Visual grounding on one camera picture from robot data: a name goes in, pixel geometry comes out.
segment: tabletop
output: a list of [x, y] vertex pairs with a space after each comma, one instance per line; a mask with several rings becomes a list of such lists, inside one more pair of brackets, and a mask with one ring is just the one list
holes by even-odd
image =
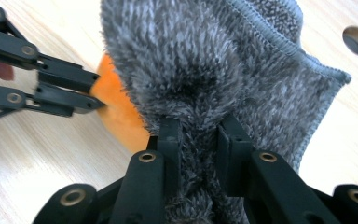
[[[331, 194], [336, 185], [358, 184], [358, 55], [343, 41], [343, 35], [358, 41], [358, 0], [297, 2], [304, 13], [303, 49], [352, 75], [300, 167], [307, 184]], [[96, 71], [104, 50], [99, 1], [0, 0], [0, 6], [41, 52]], [[35, 71], [15, 69], [15, 76], [0, 85], [34, 91]], [[101, 189], [125, 174], [130, 158], [95, 112], [61, 118], [21, 111], [2, 118], [0, 223], [31, 223], [53, 193], [72, 183]]]

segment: orange cloth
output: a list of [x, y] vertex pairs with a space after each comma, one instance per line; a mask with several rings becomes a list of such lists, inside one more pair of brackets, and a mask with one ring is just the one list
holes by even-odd
[[105, 54], [97, 71], [100, 77], [90, 94], [106, 104], [98, 110], [106, 129], [130, 152], [145, 150], [149, 133], [135, 106], [123, 91], [114, 68], [112, 60]]

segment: gray cloth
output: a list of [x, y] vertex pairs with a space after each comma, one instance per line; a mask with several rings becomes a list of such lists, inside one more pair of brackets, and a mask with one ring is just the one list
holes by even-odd
[[246, 223], [242, 199], [220, 189], [216, 124], [234, 114], [257, 149], [298, 170], [304, 150], [351, 77], [299, 45], [291, 0], [103, 0], [106, 47], [151, 134], [179, 119], [183, 185], [168, 223]]

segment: light wood surface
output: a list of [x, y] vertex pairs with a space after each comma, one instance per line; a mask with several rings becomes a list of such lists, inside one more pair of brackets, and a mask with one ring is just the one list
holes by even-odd
[[[331, 193], [338, 184], [358, 184], [358, 56], [342, 41], [346, 27], [358, 26], [358, 0], [298, 3], [304, 12], [303, 48], [352, 75], [300, 168], [309, 185]], [[10, 20], [41, 52], [90, 71], [103, 55], [99, 4], [0, 0]], [[33, 92], [35, 72], [15, 72], [14, 82], [0, 80], [0, 85]], [[69, 184], [105, 187], [124, 175], [130, 157], [96, 113], [66, 119], [23, 111], [0, 119], [0, 223], [31, 223], [48, 198]]]

